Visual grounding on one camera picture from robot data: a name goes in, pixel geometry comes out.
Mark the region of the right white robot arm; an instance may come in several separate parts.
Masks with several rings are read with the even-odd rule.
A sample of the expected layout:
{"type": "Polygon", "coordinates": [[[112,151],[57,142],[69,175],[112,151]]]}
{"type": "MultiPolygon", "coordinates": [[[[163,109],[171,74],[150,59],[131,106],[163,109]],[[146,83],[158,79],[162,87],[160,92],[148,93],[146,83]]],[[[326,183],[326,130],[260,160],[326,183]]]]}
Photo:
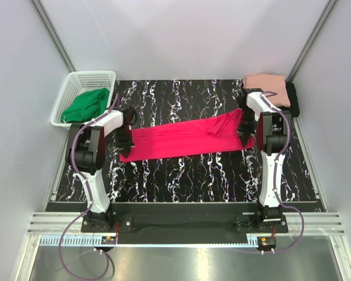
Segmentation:
{"type": "Polygon", "coordinates": [[[237,129],[239,139],[247,148],[254,136],[263,161],[261,192],[252,222],[260,232],[273,231],[283,219],[280,187],[285,151],[290,144],[291,113],[269,100],[275,95],[276,92],[260,88],[244,88],[238,97],[242,110],[237,129]]]}

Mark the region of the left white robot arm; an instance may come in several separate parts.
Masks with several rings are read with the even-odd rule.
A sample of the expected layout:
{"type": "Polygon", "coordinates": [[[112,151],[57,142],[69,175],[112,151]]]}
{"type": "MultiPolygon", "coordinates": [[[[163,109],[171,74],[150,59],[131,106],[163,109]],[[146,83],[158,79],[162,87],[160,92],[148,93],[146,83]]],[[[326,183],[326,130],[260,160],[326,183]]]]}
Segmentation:
{"type": "Polygon", "coordinates": [[[73,167],[87,196],[87,209],[81,216],[89,227],[108,232],[118,225],[102,175],[105,139],[114,133],[117,150],[128,157],[135,147],[132,125],[136,120],[137,113],[132,106],[113,107],[86,124],[75,122],[70,126],[65,159],[73,167]]]}

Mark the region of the red t-shirt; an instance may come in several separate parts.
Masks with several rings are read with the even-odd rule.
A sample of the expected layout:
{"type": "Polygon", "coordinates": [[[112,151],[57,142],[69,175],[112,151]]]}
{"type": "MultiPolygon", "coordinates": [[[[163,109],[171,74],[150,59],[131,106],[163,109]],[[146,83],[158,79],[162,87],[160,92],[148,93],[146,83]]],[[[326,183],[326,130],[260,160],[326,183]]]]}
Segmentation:
{"type": "Polygon", "coordinates": [[[133,129],[135,147],[128,157],[120,156],[121,162],[135,162],[170,157],[231,152],[254,146],[251,136],[243,145],[237,133],[242,111],[210,118],[133,129]]]}

